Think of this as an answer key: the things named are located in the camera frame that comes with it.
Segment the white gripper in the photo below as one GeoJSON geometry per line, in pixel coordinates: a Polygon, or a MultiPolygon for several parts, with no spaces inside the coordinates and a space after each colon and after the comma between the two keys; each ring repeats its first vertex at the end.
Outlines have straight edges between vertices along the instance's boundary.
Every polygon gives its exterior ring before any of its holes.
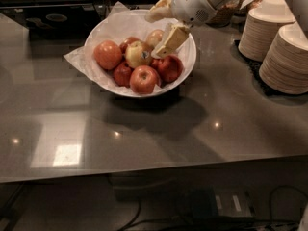
{"type": "MultiPolygon", "coordinates": [[[[216,8],[210,0],[159,0],[146,13],[150,23],[164,18],[176,18],[186,24],[202,26],[216,15],[216,8]]],[[[174,53],[189,37],[190,28],[183,23],[168,23],[162,40],[154,47],[151,56],[162,59],[174,53]]]]}

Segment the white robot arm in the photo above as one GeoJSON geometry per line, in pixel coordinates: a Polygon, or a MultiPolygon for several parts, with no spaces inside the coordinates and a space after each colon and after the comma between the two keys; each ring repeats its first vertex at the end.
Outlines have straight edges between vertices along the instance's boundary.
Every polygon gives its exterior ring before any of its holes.
{"type": "MultiPolygon", "coordinates": [[[[191,27],[203,26],[213,19],[220,8],[231,0],[159,0],[146,14],[154,23],[175,18],[176,24],[165,28],[162,41],[154,48],[154,58],[174,53],[188,38],[191,27]]],[[[285,0],[304,34],[308,33],[308,0],[285,0]]]]}

